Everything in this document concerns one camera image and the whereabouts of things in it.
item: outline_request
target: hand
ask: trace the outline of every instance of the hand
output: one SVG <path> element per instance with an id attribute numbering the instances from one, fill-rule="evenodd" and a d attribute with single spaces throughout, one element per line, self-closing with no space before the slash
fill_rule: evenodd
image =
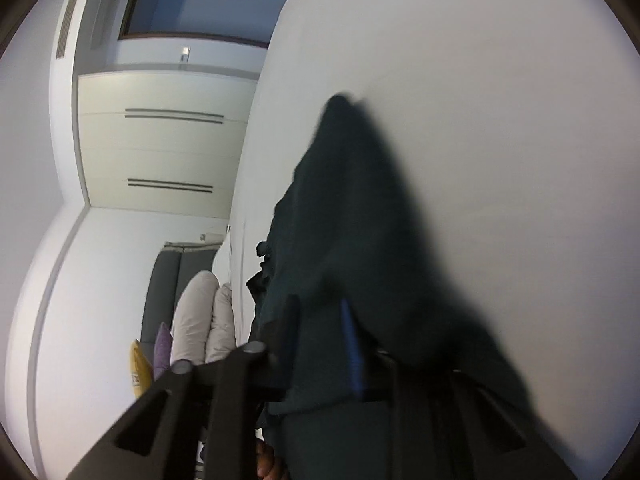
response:
<path id="1" fill-rule="evenodd" d="M 259 438 L 255 439 L 258 462 L 258 478 L 263 480 L 289 480 L 289 471 L 280 457 L 273 456 L 273 447 Z"/>

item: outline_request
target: white pillow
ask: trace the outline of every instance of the white pillow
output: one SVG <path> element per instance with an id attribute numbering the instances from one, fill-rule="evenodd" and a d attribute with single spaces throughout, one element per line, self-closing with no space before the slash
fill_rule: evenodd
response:
<path id="1" fill-rule="evenodd" d="M 208 270 L 201 270 L 187 284 L 174 313 L 171 364 L 180 359 L 194 365 L 204 363 L 218 288 L 218 280 Z"/>
<path id="2" fill-rule="evenodd" d="M 226 234 L 218 252 L 213 257 L 211 272 L 215 274 L 218 283 L 231 283 L 231 236 Z"/>
<path id="3" fill-rule="evenodd" d="M 225 283 L 216 291 L 213 302 L 211 332 L 207 339 L 205 362 L 224 359 L 236 348 L 236 327 L 234 311 L 231 307 L 231 286 Z"/>

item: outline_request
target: blue strip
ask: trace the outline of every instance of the blue strip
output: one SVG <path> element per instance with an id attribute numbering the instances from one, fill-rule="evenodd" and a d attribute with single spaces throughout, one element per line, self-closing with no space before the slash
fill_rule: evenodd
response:
<path id="1" fill-rule="evenodd" d="M 342 317 L 344 346 L 347 350 L 351 391 L 356 399 L 362 400 L 364 396 L 364 358 L 362 357 L 362 351 L 358 344 L 356 323 L 347 300 L 340 300 L 340 313 Z"/>

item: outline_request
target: bed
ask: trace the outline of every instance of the bed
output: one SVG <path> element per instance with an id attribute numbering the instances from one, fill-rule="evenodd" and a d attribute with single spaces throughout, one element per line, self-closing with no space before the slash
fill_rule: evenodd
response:
<path id="1" fill-rule="evenodd" d="M 238 341 L 256 244 L 337 92 L 375 118 L 556 449 L 602 478 L 640 418 L 640 57 L 618 20 L 602 0 L 289 0 L 232 205 Z"/>

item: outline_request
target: pillow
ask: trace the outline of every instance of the pillow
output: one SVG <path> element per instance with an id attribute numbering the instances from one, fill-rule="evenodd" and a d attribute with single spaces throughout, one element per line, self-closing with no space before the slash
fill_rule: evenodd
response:
<path id="1" fill-rule="evenodd" d="M 187 284 L 174 313 L 170 364 L 180 359 L 195 365 L 204 363 L 217 290 L 218 280 L 208 270 L 201 270 Z"/>
<path id="2" fill-rule="evenodd" d="M 165 322 L 160 324 L 154 345 L 154 380 L 157 381 L 170 367 L 171 346 L 174 338 Z"/>
<path id="3" fill-rule="evenodd" d="M 136 399 L 142 397 L 153 383 L 153 368 L 151 363 L 142 353 L 140 341 L 135 340 L 129 350 L 129 367 L 131 371 L 131 383 Z"/>
<path id="4" fill-rule="evenodd" d="M 231 307 L 231 286 L 225 283 L 216 292 L 213 302 L 211 332 L 207 338 L 205 362 L 219 361 L 235 348 L 236 328 L 234 311 Z"/>
<path id="5" fill-rule="evenodd" d="M 213 257 L 211 272 L 218 283 L 231 283 L 231 236 L 226 234 L 225 240 Z"/>

